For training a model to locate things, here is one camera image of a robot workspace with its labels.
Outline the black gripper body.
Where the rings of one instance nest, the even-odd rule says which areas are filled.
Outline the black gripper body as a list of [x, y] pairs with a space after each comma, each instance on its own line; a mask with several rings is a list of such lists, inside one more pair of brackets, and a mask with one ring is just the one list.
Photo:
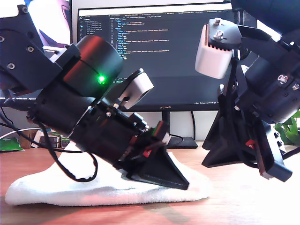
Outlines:
[[136, 169], [167, 162], [163, 140], [167, 130], [163, 121], [151, 128], [137, 114], [126, 116], [113, 107], [97, 105], [85, 113], [70, 139], [117, 169]]

